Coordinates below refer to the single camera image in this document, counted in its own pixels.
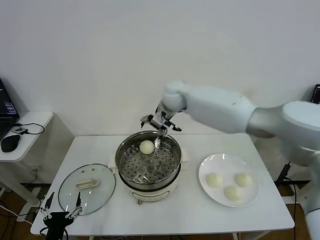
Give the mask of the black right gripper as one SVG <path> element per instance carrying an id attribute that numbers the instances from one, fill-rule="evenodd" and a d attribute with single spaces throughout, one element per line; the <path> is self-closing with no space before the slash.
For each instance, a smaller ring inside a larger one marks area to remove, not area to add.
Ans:
<path id="1" fill-rule="evenodd" d="M 168 109 L 165 106 L 158 106 L 155 110 L 155 114 L 145 115 L 140 119 L 140 124 L 152 125 L 174 125 L 171 119 L 175 116 L 175 112 Z M 168 130 L 165 127 L 162 127 L 159 131 L 159 135 L 156 138 L 157 142 L 162 142 L 167 137 Z"/>

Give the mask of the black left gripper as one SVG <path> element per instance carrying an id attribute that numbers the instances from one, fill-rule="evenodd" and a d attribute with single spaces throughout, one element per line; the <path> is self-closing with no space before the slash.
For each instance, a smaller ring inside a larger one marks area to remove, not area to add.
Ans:
<path id="1" fill-rule="evenodd" d="M 76 219 L 83 211 L 81 193 L 78 192 L 75 208 L 71 211 L 50 212 L 52 201 L 55 193 L 52 192 L 49 198 L 45 201 L 44 206 L 40 208 L 43 215 L 43 223 L 45 227 L 42 231 L 47 230 L 45 240 L 66 240 L 69 239 L 69 234 L 66 229 L 72 224 L 72 219 Z"/>

